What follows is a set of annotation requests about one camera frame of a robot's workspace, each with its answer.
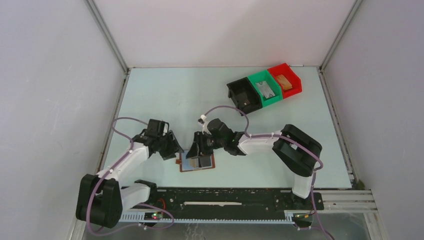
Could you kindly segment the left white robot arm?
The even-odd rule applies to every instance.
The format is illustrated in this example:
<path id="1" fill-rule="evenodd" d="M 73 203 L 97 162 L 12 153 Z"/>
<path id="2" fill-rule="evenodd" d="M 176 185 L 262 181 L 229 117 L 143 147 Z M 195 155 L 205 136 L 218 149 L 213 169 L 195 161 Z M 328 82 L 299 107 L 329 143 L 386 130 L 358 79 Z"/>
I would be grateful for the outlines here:
<path id="1" fill-rule="evenodd" d="M 153 208 L 158 194 L 153 183 L 135 182 L 122 188 L 121 182 L 130 177 L 137 167 L 153 154 L 163 160 L 174 159 L 183 149 L 168 122 L 150 119 L 146 128 L 134 137 L 128 137 L 129 147 L 111 166 L 96 174 L 86 174 L 80 181 L 75 216 L 80 221 L 105 228 L 113 228 L 122 213 L 141 203 Z"/>

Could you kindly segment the gold credit card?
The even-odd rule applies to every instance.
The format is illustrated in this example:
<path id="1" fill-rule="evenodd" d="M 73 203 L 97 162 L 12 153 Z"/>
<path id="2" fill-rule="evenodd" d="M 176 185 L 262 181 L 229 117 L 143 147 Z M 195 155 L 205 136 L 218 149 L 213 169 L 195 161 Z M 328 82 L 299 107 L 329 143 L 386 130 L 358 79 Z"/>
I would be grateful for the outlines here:
<path id="1" fill-rule="evenodd" d="M 283 91 L 288 91 L 293 88 L 293 85 L 283 74 L 277 75 L 275 78 Z"/>

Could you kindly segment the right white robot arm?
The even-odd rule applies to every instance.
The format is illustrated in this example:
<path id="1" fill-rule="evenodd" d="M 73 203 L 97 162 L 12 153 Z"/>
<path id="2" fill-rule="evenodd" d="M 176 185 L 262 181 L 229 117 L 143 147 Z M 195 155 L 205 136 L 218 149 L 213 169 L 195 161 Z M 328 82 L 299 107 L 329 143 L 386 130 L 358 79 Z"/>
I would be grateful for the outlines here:
<path id="1" fill-rule="evenodd" d="M 304 209 L 311 202 L 314 174 L 321 164 L 322 145 L 292 124 L 286 124 L 277 132 L 247 134 L 233 131 L 220 119 L 198 120 L 202 126 L 196 131 L 186 157 L 196 159 L 209 157 L 214 150 L 223 149 L 232 156 L 246 156 L 254 153 L 273 151 L 294 174 L 291 189 L 291 204 Z"/>

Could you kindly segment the brown leather card holder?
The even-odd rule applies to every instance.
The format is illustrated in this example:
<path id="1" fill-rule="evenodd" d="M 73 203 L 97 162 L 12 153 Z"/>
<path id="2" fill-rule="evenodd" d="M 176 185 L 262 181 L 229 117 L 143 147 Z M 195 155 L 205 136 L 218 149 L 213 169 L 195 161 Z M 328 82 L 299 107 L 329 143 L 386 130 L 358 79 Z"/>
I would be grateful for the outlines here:
<path id="1" fill-rule="evenodd" d="M 212 154 L 212 159 L 213 159 L 213 167 L 210 168 L 199 168 L 198 166 L 198 158 L 187 158 L 187 152 L 189 150 L 188 149 L 184 149 L 183 153 L 180 153 L 178 155 L 178 157 L 175 160 L 175 163 L 177 165 L 179 165 L 179 171 L 181 173 L 185 173 L 185 172 L 194 172 L 194 171 L 202 171 L 202 170 L 209 170 L 209 169 L 214 169 L 216 167 L 215 164 L 215 158 L 214 155 Z"/>

